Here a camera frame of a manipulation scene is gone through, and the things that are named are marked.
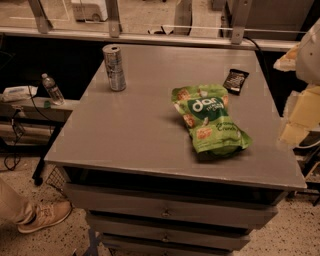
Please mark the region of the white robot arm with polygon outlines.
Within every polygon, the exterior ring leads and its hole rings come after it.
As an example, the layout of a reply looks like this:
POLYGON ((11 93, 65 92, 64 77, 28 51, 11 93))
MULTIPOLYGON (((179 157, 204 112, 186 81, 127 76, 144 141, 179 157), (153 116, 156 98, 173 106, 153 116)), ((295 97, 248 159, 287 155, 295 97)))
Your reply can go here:
POLYGON ((290 96, 285 106, 285 125, 280 140, 298 146, 320 124, 320 19, 301 41, 273 65, 279 71, 294 71, 307 83, 297 96, 290 96))

